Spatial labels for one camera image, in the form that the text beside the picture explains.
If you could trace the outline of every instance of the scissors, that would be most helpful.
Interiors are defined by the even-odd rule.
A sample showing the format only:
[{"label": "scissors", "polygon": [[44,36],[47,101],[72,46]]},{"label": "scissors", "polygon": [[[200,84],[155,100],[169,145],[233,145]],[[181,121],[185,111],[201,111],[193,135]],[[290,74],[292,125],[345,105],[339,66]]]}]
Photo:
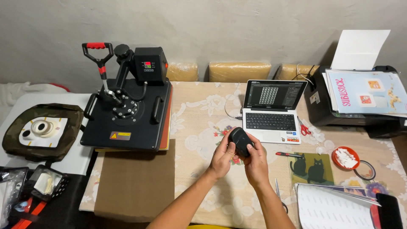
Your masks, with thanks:
[{"label": "scissors", "polygon": [[306,127],[304,124],[302,124],[300,118],[297,116],[298,122],[301,125],[301,134],[302,135],[307,135],[307,134],[311,134],[311,131],[308,130],[308,127]]},{"label": "scissors", "polygon": [[[280,190],[278,189],[277,178],[275,178],[275,180],[276,180],[276,193],[277,193],[278,198],[281,200],[281,197],[280,197]],[[285,211],[286,211],[287,214],[288,214],[287,205],[285,205],[282,201],[281,201],[281,203],[282,203],[282,206],[285,208]]]}]

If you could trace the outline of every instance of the heat press pressure knob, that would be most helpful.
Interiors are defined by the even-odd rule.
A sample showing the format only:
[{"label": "heat press pressure knob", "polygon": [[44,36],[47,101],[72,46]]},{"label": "heat press pressure knob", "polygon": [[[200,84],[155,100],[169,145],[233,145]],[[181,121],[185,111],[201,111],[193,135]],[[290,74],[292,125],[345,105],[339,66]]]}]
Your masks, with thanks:
[{"label": "heat press pressure knob", "polygon": [[120,44],[114,48],[114,54],[120,58],[126,58],[129,55],[130,47],[126,44]]}]

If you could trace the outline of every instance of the red scissors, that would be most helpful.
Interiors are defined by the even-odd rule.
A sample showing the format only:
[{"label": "red scissors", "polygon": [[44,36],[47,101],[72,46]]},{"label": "red scissors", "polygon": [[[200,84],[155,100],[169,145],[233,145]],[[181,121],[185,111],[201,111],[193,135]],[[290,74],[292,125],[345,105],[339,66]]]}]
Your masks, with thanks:
[{"label": "red scissors", "polygon": [[311,131],[308,130],[308,127],[306,127],[306,126],[304,126],[304,124],[302,124],[302,122],[301,122],[301,120],[300,120],[300,118],[298,116],[297,116],[297,119],[298,119],[298,122],[301,125],[301,134],[304,135],[304,136],[307,135],[307,134],[311,134]]}]

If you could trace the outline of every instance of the heat press handle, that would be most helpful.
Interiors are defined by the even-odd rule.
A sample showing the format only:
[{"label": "heat press handle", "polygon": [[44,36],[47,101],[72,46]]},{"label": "heat press handle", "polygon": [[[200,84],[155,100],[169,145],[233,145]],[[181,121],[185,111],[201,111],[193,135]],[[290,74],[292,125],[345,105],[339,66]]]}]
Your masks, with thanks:
[{"label": "heat press handle", "polygon": [[[91,48],[91,49],[107,48],[109,50],[109,54],[103,59],[96,59],[88,53],[88,48]],[[113,45],[111,43],[103,43],[103,42],[83,43],[82,50],[83,50],[83,54],[87,58],[91,59],[93,62],[95,62],[98,65],[101,79],[102,80],[107,79],[105,63],[114,55]]]},{"label": "heat press handle", "polygon": [[92,109],[93,103],[95,102],[96,98],[99,99],[99,94],[91,94],[88,103],[86,104],[85,110],[83,111],[83,116],[91,121],[95,120],[95,118],[90,115],[90,110]]},{"label": "heat press handle", "polygon": [[156,123],[160,123],[159,117],[158,117],[158,110],[160,108],[160,104],[163,103],[164,100],[161,98],[161,96],[157,96],[154,101],[153,105],[153,113],[151,114],[151,119]]}]

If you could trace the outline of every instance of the caution label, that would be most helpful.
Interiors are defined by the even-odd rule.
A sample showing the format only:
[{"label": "caution label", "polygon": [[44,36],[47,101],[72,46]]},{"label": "caution label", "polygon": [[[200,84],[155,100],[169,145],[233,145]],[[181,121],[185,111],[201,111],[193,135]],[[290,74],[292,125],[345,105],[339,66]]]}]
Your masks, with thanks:
[{"label": "caution label", "polygon": [[131,135],[131,133],[127,133],[127,132],[112,131],[110,134],[110,139],[128,141],[128,140],[130,140],[130,135]]}]

